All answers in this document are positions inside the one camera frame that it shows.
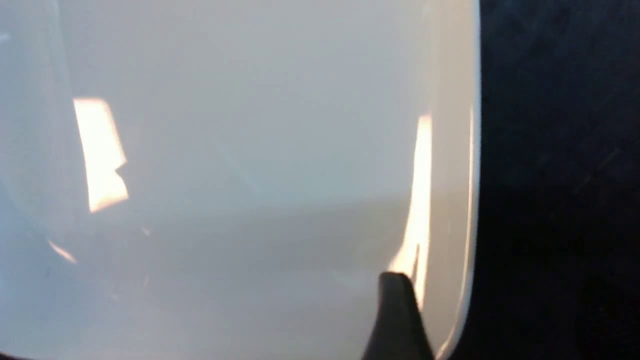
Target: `black object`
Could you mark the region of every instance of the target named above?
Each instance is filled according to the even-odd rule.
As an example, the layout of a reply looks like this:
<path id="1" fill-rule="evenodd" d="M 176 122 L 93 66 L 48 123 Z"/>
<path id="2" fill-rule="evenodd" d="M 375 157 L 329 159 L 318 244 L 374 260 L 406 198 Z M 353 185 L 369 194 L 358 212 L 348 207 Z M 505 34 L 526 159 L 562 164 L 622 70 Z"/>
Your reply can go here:
<path id="1" fill-rule="evenodd" d="M 27 360 L 21 357 L 11 357 L 0 352 L 0 360 Z"/>
<path id="2" fill-rule="evenodd" d="M 384 272 L 378 281 L 378 315 L 362 360 L 432 360 L 411 281 Z"/>

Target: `dark background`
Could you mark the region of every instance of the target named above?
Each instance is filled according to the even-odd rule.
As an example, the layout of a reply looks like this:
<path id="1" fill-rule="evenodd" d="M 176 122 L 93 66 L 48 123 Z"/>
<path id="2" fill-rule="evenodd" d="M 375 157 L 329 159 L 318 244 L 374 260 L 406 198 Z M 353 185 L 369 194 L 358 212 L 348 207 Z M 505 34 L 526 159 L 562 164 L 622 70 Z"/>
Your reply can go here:
<path id="1" fill-rule="evenodd" d="M 640 1 L 480 2 L 477 262 L 454 358 L 640 358 Z"/>

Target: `curved edge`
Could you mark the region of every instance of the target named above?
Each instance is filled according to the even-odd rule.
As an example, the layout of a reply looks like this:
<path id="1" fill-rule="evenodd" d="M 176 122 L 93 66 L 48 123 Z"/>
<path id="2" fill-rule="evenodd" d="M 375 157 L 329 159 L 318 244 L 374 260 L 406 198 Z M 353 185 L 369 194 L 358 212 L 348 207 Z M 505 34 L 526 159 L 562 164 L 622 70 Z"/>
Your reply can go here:
<path id="1" fill-rule="evenodd" d="M 468 199 L 468 217 L 467 217 L 467 248 L 465 254 L 465 272 L 462 282 L 460 297 L 458 299 L 458 314 L 456 323 L 451 329 L 447 340 L 438 349 L 435 359 L 449 358 L 460 338 L 467 322 L 468 310 L 471 302 L 471 293 L 474 280 L 474 267 L 476 262 L 476 238 L 477 238 L 477 219 L 480 192 L 480 155 L 481 155 L 481 18 L 479 0 L 473 2 L 474 28 L 476 30 L 476 40 L 474 46 L 474 72 L 476 99 L 474 107 L 470 114 L 470 136 L 469 136 L 469 199 Z"/>

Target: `dark fabric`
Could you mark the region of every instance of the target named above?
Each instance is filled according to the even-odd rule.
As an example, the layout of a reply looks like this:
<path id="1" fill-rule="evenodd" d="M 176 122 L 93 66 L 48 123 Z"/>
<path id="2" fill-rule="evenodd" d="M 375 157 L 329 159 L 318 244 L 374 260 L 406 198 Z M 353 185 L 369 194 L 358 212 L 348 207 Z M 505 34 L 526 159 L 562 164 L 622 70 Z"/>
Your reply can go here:
<path id="1" fill-rule="evenodd" d="M 640 358 L 640 1 L 481 11 L 476 276 L 454 358 Z"/>

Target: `black rubber tip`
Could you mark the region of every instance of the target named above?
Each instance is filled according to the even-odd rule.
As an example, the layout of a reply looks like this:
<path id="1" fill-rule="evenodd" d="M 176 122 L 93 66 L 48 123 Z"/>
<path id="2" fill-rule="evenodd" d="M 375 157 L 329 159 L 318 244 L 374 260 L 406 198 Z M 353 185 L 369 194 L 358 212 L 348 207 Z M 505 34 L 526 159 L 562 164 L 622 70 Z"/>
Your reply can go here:
<path id="1" fill-rule="evenodd" d="M 21 357 L 12 357 L 0 352 L 0 360 L 26 360 Z"/>
<path id="2" fill-rule="evenodd" d="M 362 360 L 433 360 L 411 280 L 383 272 L 378 315 Z"/>

